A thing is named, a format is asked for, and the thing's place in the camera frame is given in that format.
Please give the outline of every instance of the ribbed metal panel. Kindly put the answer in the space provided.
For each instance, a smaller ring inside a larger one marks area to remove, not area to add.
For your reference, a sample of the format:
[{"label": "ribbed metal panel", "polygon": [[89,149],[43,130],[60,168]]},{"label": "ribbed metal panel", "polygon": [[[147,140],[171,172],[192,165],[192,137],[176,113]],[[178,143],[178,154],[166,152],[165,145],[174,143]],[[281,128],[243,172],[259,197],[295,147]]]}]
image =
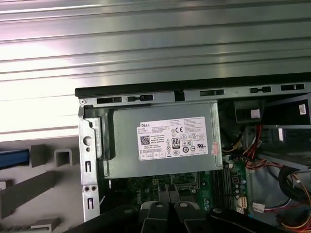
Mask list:
[{"label": "ribbed metal panel", "polygon": [[0,141],[77,133],[77,87],[310,72],[310,29],[306,0],[0,1]]}]

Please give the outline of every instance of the barcode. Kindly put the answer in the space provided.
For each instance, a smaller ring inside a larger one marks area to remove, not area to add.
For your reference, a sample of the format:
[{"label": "barcode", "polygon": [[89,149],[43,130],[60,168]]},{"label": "barcode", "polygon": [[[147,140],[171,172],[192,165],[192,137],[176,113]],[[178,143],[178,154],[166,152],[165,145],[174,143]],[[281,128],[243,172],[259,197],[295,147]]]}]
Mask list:
[{"label": "barcode", "polygon": [[140,136],[140,144],[150,145],[150,136]]},{"label": "barcode", "polygon": [[299,106],[299,112],[301,115],[305,115],[307,114],[307,110],[306,110],[306,105],[305,104],[302,104]]}]

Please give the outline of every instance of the power supply label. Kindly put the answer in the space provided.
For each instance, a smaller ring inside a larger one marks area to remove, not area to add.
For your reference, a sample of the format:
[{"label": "power supply label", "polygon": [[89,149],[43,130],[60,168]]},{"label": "power supply label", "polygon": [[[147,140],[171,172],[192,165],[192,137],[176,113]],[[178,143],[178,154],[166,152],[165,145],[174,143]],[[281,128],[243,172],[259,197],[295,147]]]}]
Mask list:
[{"label": "power supply label", "polygon": [[142,122],[137,138],[140,160],[208,154],[204,117]]}]

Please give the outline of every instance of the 80 plus logo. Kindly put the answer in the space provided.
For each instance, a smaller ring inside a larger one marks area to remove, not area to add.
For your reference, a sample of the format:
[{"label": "80 plus logo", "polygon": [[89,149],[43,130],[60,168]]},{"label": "80 plus logo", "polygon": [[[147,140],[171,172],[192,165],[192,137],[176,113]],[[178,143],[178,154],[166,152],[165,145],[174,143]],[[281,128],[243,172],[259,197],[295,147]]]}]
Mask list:
[{"label": "80 plus logo", "polygon": [[173,149],[180,149],[180,140],[178,137],[172,138],[172,147]]}]

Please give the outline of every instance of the power connector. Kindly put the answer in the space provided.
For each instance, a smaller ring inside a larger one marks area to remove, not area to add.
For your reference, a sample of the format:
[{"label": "power connector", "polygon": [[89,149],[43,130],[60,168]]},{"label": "power connector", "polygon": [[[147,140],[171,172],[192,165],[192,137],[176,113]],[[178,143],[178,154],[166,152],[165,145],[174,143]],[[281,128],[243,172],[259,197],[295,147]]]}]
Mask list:
[{"label": "power connector", "polygon": [[247,208],[247,198],[246,197],[242,197],[238,199],[238,205],[239,207],[246,209]]},{"label": "power connector", "polygon": [[237,207],[237,212],[239,212],[240,214],[244,214],[244,209],[240,208],[240,207]]}]

